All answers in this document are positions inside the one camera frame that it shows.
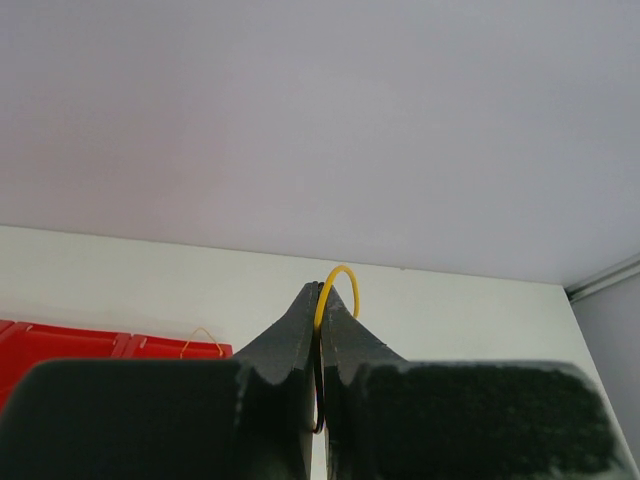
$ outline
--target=wall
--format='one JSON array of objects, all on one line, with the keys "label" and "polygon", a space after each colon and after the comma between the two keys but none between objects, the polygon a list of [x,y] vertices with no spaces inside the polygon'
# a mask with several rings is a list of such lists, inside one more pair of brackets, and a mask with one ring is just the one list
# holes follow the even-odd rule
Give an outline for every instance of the wall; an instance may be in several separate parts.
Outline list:
[{"label": "wall", "polygon": [[629,447],[640,458],[640,276],[573,305]]},{"label": "wall", "polygon": [[[236,350],[333,262],[0,227],[0,318],[186,337]],[[408,359],[572,362],[600,380],[560,286],[353,265],[361,320]],[[350,305],[348,280],[338,291]],[[314,442],[314,478],[324,445]]]}]

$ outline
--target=yellow loop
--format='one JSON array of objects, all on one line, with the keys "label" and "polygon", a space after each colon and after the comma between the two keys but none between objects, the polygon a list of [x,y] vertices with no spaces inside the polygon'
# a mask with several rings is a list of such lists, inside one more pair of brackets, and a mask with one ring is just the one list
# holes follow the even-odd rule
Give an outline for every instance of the yellow loop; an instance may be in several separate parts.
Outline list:
[{"label": "yellow loop", "polygon": [[222,347],[220,346],[220,344],[216,341],[215,338],[213,338],[213,335],[211,335],[209,333],[209,331],[204,328],[204,327],[198,327],[196,328],[193,332],[191,332],[191,335],[189,335],[189,339],[187,340],[187,342],[184,344],[184,347],[182,347],[182,350],[180,350],[180,358],[182,359],[182,356],[184,355],[185,350],[187,349],[187,347],[189,346],[189,344],[191,343],[191,340],[193,340],[193,337],[196,333],[198,333],[199,331],[202,331],[204,333],[207,334],[207,336],[211,339],[211,341],[213,343],[216,344],[216,347],[218,347],[218,351],[220,352],[220,358],[224,357],[224,351],[222,350]]},{"label": "yellow loop", "polygon": [[340,272],[346,273],[351,279],[351,288],[353,289],[353,317],[357,318],[360,313],[360,293],[358,292],[358,280],[356,279],[356,274],[353,273],[353,270],[346,265],[338,265],[336,268],[331,270],[331,273],[327,277],[326,282],[324,282],[324,287],[322,287],[322,291],[320,292],[320,298],[318,298],[318,306],[316,307],[316,314],[313,318],[313,328],[316,332],[320,331],[320,328],[322,327],[322,317],[324,316],[324,309],[327,305],[329,292],[331,291],[334,280]]}]

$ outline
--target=thin yellow wire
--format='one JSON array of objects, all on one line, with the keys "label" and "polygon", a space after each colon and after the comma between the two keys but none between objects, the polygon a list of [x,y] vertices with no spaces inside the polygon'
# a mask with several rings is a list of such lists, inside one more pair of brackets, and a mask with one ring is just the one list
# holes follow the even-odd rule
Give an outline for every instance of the thin yellow wire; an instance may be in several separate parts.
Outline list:
[{"label": "thin yellow wire", "polygon": [[338,265],[336,268],[331,270],[331,273],[327,277],[327,280],[324,282],[324,287],[322,287],[322,291],[320,292],[320,298],[318,298],[318,305],[316,307],[316,314],[313,317],[313,329],[318,332],[322,328],[322,318],[324,317],[324,309],[327,306],[327,299],[329,298],[329,292],[331,291],[331,287],[333,286],[333,282],[339,273],[344,272],[349,275],[351,279],[351,288],[353,289],[353,317],[358,318],[358,314],[360,313],[360,292],[358,291],[358,279],[356,278],[356,274],[353,273],[346,265]]},{"label": "thin yellow wire", "polygon": [[207,336],[211,339],[211,341],[216,344],[216,347],[218,347],[218,351],[220,352],[220,357],[224,357],[224,350],[222,350],[222,347],[220,346],[218,341],[215,338],[213,338],[213,335],[211,335],[206,328],[198,327],[193,332],[191,332],[191,335],[189,335],[189,339],[184,344],[184,347],[182,347],[182,350],[180,350],[180,359],[182,359],[182,356],[184,355],[184,352],[187,349],[187,347],[189,346],[189,344],[191,343],[191,340],[193,340],[193,337],[199,331],[202,331],[202,332],[207,334]]}]

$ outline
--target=red plastic container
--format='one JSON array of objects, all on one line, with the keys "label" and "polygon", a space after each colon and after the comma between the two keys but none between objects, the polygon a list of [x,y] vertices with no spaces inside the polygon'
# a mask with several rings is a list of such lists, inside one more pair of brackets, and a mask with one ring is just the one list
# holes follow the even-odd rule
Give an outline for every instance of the red plastic container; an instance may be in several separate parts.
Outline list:
[{"label": "red plastic container", "polygon": [[134,335],[127,345],[127,358],[227,358],[232,355],[231,345],[224,343],[189,342],[184,340]]},{"label": "red plastic container", "polygon": [[0,320],[0,411],[31,367],[56,358],[226,358],[231,345]]}]

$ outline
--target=gray wall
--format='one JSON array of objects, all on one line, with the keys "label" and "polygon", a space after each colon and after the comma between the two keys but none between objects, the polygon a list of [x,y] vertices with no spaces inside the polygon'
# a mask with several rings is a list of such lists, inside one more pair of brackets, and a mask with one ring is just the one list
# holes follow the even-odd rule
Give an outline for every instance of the gray wall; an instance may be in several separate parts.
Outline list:
[{"label": "gray wall", "polygon": [[576,302],[573,310],[631,453],[640,462],[640,276]]}]

